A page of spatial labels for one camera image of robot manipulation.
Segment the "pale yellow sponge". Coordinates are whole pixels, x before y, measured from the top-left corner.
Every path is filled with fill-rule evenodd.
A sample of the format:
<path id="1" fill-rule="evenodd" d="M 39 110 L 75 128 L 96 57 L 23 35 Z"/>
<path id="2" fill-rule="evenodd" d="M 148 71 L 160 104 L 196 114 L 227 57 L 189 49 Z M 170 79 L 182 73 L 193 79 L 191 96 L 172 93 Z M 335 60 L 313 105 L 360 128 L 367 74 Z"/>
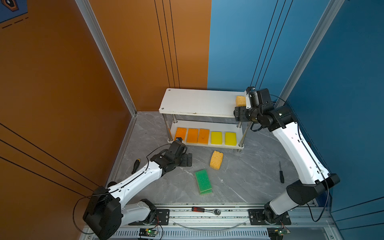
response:
<path id="1" fill-rule="evenodd" d="M 177 128 L 174 140 L 176 141 L 178 138 L 180 138 L 182 139 L 182 142 L 185 141 L 187 136 L 187 131 L 188 131 L 187 128 Z"/>

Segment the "orange sponge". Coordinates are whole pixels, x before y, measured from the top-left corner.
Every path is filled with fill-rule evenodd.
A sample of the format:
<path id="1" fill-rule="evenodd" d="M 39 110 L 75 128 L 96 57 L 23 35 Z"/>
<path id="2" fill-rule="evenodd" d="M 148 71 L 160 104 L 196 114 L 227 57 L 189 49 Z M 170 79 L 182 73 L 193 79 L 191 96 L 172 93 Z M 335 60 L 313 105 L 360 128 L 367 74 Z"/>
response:
<path id="1" fill-rule="evenodd" d="M 197 144 L 199 137 L 199 130 L 194 128 L 188 129 L 187 143 L 188 144 Z"/>
<path id="2" fill-rule="evenodd" d="M 210 137 L 210 130 L 208 129 L 199 129 L 198 144 L 208 145 Z"/>

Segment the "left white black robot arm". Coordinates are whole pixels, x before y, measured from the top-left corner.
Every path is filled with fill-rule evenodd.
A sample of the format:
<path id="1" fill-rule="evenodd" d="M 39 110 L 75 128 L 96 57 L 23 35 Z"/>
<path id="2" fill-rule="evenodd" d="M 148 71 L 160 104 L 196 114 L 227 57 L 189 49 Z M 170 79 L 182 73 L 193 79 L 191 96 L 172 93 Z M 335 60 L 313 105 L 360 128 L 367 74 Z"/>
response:
<path id="1" fill-rule="evenodd" d="M 156 222 L 157 208 L 147 199 L 128 202 L 146 186 L 177 167 L 190 167 L 192 154 L 187 153 L 182 138 L 176 138 L 169 149 L 151 157 L 147 165 L 130 177 L 108 188 L 99 187 L 90 197 L 83 220 L 100 240 L 107 240 L 124 225 Z"/>

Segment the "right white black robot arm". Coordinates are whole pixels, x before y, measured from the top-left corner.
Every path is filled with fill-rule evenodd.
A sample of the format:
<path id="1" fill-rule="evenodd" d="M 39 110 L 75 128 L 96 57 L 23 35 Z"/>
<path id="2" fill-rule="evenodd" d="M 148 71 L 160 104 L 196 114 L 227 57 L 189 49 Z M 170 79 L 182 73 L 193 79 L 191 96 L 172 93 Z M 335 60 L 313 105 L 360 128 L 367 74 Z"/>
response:
<path id="1" fill-rule="evenodd" d="M 235 107 L 238 122 L 247 122 L 248 130 L 260 124 L 260 130 L 268 129 L 282 144 L 299 176 L 277 198 L 265 204 L 260 219 L 267 224 L 279 223 L 283 216 L 298 206 L 303 206 L 340 182 L 337 174 L 331 174 L 320 162 L 305 140 L 292 109 L 284 104 L 275 107 L 268 89 L 248 87 L 246 105 Z"/>

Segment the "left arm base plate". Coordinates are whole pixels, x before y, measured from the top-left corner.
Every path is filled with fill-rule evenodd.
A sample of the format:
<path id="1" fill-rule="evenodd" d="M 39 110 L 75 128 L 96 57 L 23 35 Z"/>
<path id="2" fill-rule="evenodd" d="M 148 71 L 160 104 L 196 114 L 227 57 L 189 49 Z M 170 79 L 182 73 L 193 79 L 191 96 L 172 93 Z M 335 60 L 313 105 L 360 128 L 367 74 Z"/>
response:
<path id="1" fill-rule="evenodd" d="M 162 226 L 167 226 L 170 220 L 170 210 L 169 209 L 157 209 L 156 213 L 153 214 L 149 219 L 141 222 L 143 226 L 155 226 L 160 223 Z"/>

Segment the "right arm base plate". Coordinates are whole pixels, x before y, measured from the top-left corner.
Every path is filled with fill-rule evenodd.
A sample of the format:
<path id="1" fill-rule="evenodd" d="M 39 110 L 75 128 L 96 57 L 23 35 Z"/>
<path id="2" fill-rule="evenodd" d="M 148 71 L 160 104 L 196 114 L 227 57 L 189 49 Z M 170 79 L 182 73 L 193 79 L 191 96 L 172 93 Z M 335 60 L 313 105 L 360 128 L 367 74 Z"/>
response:
<path id="1" fill-rule="evenodd" d="M 249 209 L 249 220 L 251 225 L 291 225 L 291 218 L 288 212 L 282 215 L 275 215 L 273 212 L 264 209 Z"/>

